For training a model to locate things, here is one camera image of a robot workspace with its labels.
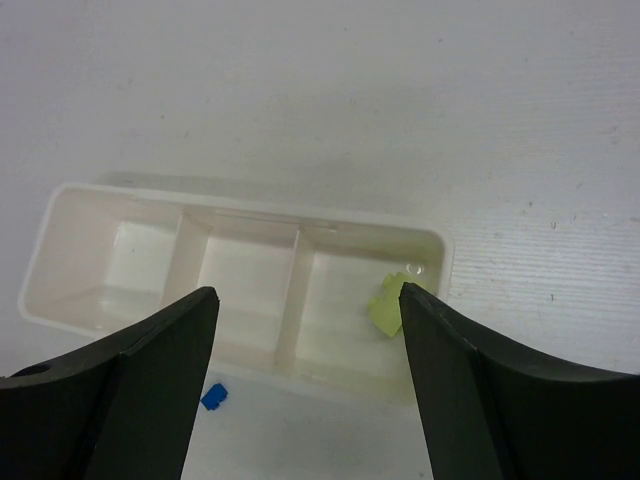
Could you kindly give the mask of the green 2x2 lego brick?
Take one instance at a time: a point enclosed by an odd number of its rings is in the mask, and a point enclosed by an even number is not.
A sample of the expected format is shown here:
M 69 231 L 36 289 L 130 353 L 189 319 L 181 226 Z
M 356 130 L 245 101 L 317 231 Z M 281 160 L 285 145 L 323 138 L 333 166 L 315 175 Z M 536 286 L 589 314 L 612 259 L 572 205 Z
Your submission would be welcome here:
M 401 329 L 399 296 L 403 285 L 410 281 L 410 277 L 402 272 L 386 275 L 379 292 L 368 303 L 369 318 L 390 338 L 396 336 Z

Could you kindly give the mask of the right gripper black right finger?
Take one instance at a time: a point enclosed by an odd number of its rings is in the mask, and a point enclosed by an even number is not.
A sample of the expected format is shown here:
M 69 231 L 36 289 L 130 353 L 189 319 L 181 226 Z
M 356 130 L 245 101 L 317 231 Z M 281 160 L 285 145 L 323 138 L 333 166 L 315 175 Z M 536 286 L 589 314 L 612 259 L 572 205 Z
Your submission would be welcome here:
M 437 479 L 635 479 L 639 378 L 521 344 L 421 287 L 404 340 Z

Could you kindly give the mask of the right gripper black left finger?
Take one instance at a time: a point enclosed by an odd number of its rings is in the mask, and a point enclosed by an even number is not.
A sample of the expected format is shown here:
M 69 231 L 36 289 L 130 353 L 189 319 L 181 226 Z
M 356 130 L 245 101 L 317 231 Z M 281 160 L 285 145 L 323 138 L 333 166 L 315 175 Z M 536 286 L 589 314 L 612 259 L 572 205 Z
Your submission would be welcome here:
M 201 287 L 1 380 L 4 479 L 178 479 L 219 313 Z

